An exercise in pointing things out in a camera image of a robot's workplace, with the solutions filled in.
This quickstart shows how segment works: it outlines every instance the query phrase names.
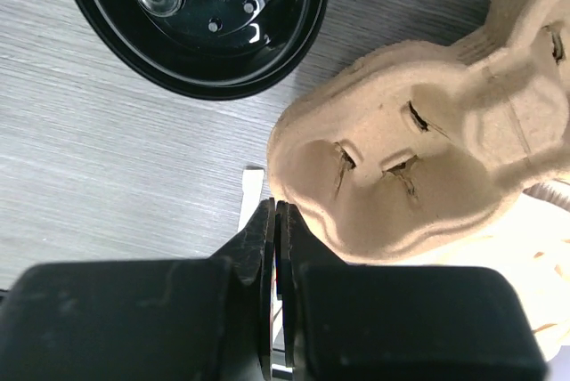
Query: wood grain surface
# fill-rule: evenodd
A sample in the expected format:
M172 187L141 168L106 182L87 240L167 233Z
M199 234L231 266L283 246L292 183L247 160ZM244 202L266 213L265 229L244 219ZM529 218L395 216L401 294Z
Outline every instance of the wood grain surface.
M237 228L241 171L265 166L295 98L379 46L450 44L489 2L330 0L295 72L216 103L139 77L73 0L0 0L0 288L34 263L211 254Z

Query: black plastic container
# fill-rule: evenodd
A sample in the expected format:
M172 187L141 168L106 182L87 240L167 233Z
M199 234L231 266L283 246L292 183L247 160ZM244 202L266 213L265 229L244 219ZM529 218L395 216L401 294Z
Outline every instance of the black plastic container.
M305 57L327 0L76 0L128 66L168 90L229 100L276 84Z

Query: gray wooden table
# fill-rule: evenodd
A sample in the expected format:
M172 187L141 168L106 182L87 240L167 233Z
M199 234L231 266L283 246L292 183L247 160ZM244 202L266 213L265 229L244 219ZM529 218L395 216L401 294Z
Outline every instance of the gray wooden table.
M40 262L211 254L236 230L242 169L265 165L293 100L381 45L449 44L489 2L330 0L293 74L214 103L137 76L73 0L0 0L0 288Z

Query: black object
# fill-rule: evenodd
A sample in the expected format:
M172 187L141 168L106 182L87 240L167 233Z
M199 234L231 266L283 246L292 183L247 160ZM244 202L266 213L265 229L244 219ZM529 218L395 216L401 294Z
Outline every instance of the black object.
M29 270L0 307L0 379L270 379L276 251L293 379L545 378L498 273L348 265L267 200L205 260Z
M228 100L263 91L304 58L327 0L76 0L128 66L174 92Z

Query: black plastic bowl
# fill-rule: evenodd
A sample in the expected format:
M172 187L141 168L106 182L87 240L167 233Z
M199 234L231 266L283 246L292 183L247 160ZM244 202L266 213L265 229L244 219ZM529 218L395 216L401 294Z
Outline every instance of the black plastic bowl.
M142 76L186 96L229 100L275 85L301 62L327 0L76 2L105 44Z

